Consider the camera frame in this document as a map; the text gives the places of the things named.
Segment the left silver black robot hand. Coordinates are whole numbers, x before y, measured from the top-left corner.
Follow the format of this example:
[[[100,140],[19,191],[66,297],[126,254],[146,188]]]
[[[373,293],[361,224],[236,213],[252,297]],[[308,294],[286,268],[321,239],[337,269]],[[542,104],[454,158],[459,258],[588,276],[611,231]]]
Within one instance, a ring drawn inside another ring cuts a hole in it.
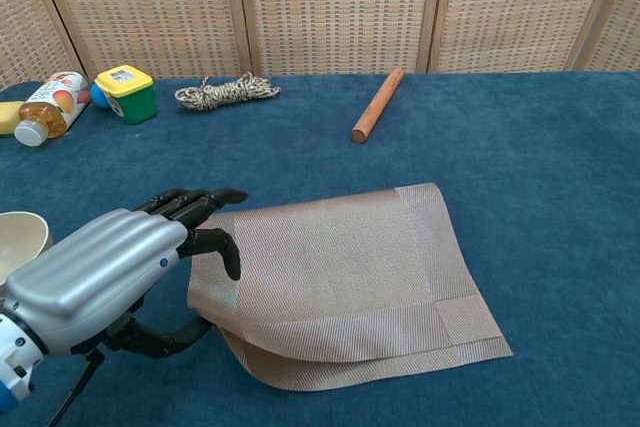
[[[231,235],[202,225],[216,210],[246,198],[232,188],[170,189],[85,224],[9,276],[2,353],[33,349],[37,358],[65,356],[105,344],[163,358],[186,350],[210,330],[209,321],[197,317],[163,333],[137,322],[134,313],[186,257],[217,253],[228,277],[239,280],[240,254]]]

